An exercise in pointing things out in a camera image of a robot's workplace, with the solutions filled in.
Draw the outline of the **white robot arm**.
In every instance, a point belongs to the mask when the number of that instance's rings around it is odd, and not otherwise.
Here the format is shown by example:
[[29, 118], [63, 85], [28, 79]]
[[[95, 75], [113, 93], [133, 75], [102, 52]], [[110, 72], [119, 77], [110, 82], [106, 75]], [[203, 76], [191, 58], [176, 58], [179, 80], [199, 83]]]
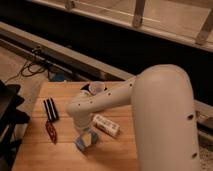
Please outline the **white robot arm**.
[[123, 105], [132, 109], [140, 171], [200, 171], [193, 89], [182, 68], [149, 67], [97, 95], [74, 98], [67, 113], [84, 132], [92, 113]]

